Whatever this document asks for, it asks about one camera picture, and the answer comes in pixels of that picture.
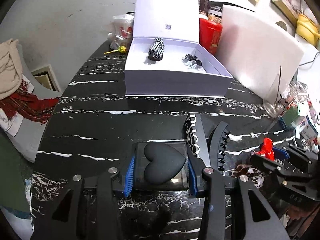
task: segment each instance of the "red container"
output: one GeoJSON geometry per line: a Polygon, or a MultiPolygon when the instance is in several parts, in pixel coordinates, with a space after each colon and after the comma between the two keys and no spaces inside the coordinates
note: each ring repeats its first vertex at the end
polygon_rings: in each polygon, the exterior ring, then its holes
{"type": "Polygon", "coordinates": [[[200,45],[214,55],[221,37],[222,25],[200,18],[200,45]]]}

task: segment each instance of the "red toy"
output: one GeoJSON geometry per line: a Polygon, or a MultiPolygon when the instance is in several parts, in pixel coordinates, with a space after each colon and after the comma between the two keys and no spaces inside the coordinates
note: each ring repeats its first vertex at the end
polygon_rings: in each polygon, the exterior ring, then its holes
{"type": "Polygon", "coordinates": [[[269,160],[275,161],[275,155],[273,153],[273,142],[270,138],[265,138],[263,143],[260,145],[260,151],[256,154],[264,155],[269,160]]]}

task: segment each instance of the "plaid scarf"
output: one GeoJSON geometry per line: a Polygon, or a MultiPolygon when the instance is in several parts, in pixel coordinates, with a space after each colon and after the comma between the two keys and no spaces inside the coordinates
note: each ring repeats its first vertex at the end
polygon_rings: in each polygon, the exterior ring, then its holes
{"type": "Polygon", "coordinates": [[[18,112],[23,117],[34,121],[46,123],[58,102],[58,98],[38,99],[36,95],[27,92],[27,84],[22,81],[18,90],[12,95],[0,100],[0,108],[8,119],[18,112]]]}

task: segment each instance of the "black and white houndstooth object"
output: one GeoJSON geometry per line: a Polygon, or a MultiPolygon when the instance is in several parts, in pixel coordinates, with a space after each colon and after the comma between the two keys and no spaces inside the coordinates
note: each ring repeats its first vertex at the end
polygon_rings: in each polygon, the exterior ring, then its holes
{"type": "Polygon", "coordinates": [[[162,38],[157,37],[153,40],[153,44],[149,49],[148,58],[150,60],[159,61],[163,58],[164,43],[162,38]]]}

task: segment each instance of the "black heart-shaped object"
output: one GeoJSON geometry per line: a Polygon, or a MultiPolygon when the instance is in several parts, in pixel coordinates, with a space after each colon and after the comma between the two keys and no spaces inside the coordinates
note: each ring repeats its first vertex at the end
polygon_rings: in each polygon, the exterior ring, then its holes
{"type": "Polygon", "coordinates": [[[144,170],[144,178],[154,185],[174,178],[186,162],[180,152],[161,142],[148,143],[144,148],[144,155],[150,161],[144,170]]]}

